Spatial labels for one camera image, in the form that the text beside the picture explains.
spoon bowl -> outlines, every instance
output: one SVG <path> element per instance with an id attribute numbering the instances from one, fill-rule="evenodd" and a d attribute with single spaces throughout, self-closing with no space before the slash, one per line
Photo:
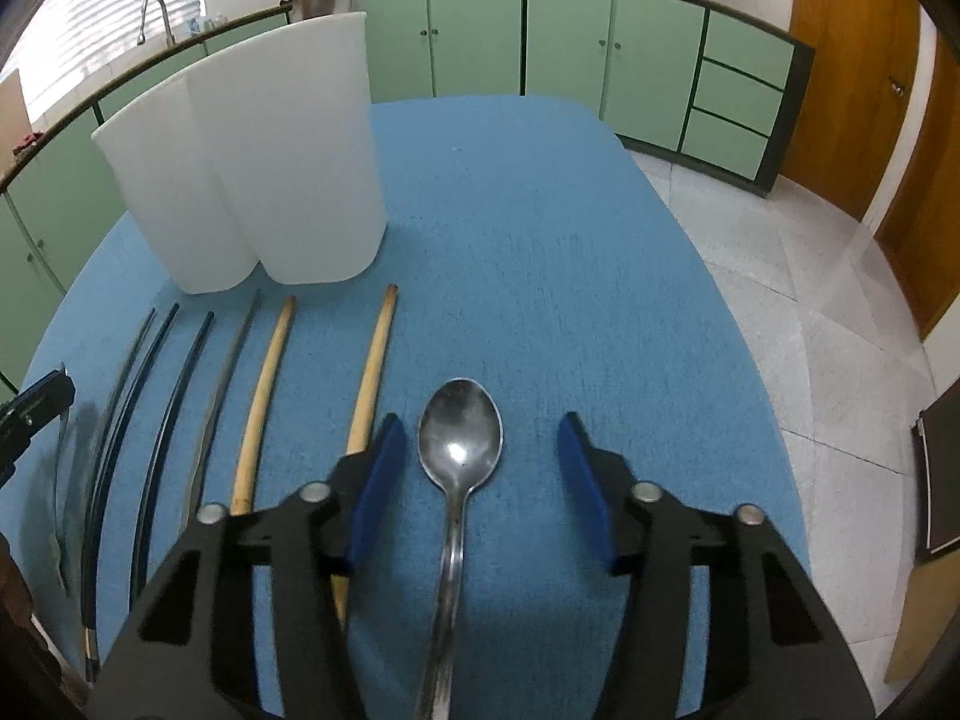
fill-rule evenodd
<path id="1" fill-rule="evenodd" d="M 503 424 L 486 389 L 472 379 L 453 379 L 427 403 L 416 441 L 433 483 L 447 494 L 466 496 L 493 473 Z"/>

silver screw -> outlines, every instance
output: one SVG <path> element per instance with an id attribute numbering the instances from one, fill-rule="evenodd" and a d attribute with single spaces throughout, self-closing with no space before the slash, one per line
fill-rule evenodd
<path id="1" fill-rule="evenodd" d="M 745 503 L 743 506 L 737 507 L 736 518 L 744 525 L 760 525 L 767 518 L 767 515 L 763 513 L 763 509 L 760 509 L 760 507 L 752 503 Z"/>
<path id="2" fill-rule="evenodd" d="M 330 488 L 323 482 L 311 482 L 301 487 L 301 498 L 307 503 L 320 503 L 330 495 Z"/>
<path id="3" fill-rule="evenodd" d="M 630 495 L 643 503 L 656 503 L 664 497 L 664 490 L 653 482 L 637 482 L 630 488 Z"/>
<path id="4" fill-rule="evenodd" d="M 216 525 L 227 516 L 227 507 L 222 503 L 205 503 L 197 512 L 197 519 L 205 525 Z"/>

window blinds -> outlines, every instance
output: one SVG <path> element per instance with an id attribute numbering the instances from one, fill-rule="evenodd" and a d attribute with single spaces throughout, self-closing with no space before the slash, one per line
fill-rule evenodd
<path id="1" fill-rule="evenodd" d="M 171 25 L 200 15 L 200 0 L 165 0 Z M 45 0 L 23 31 L 0 76 L 20 69 L 24 100 L 35 121 L 107 62 L 136 45 L 143 0 Z M 148 38 L 163 32 L 151 1 Z"/>

blue tablecloth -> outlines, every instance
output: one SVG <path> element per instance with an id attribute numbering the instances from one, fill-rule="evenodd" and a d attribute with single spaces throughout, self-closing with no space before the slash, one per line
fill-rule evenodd
<path id="1" fill-rule="evenodd" d="M 686 504 L 720 512 L 743 501 L 762 505 L 805 563 L 800 502 L 774 413 L 696 250 L 592 114 L 547 98 L 441 98 L 376 105 L 373 128 L 387 235 L 356 279 L 294 290 L 299 307 L 275 386 L 256 504 L 270 506 L 322 479 L 344 451 L 383 290 L 397 283 L 380 412 L 398 413 L 412 436 L 431 392 L 466 375 L 496 399 L 505 429 L 500 465 L 467 515 L 453 716 L 583 720 L 603 683 L 627 581 L 608 579 L 584 549 L 560 480 L 560 417 L 579 410 L 598 445 L 623 452 L 638 476 Z M 102 653 L 126 614 L 144 471 L 191 338 L 203 314 L 215 311 L 163 475 L 152 569 L 176 538 L 200 420 L 256 287 L 267 299 L 227 396 L 206 484 L 206 500 L 229 501 L 253 385 L 289 289 L 258 269 L 227 293 L 184 296 L 125 215 L 37 351 L 28 381 L 65 360 L 77 384 L 59 480 L 73 579 L 97 415 L 147 310 L 157 306 L 162 315 L 174 300 L 182 305 L 110 492 Z M 55 442 L 52 426 L 18 463 L 0 493 L 0 529 L 40 618 L 79 663 L 76 593 L 67 599 L 56 587 L 47 546 Z M 350 651 L 371 718 L 410 716 L 436 592 L 443 498 L 419 468 L 412 440 L 409 451 L 350 596 Z M 694 584 L 685 709 L 696 706 L 704 659 L 706 589 L 701 579 Z M 262 593 L 258 603 L 265 613 Z M 268 640 L 269 630 L 258 626 L 257 636 Z M 258 646 L 264 693 L 278 709 L 265 649 Z"/>

kitchen sink faucet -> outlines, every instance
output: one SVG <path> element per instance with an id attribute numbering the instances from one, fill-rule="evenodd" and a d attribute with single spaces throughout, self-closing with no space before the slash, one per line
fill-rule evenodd
<path id="1" fill-rule="evenodd" d="M 170 30 L 170 17 L 167 15 L 167 4 L 163 0 L 156 0 L 160 3 L 160 13 L 163 16 L 163 29 L 167 33 L 167 47 L 171 49 L 176 45 L 176 40 L 174 40 L 174 33 Z M 143 1 L 143 7 L 140 9 L 140 34 L 136 38 L 136 45 L 142 46 L 147 42 L 147 36 L 143 34 L 143 28 L 147 23 L 147 5 L 150 4 L 150 0 Z"/>

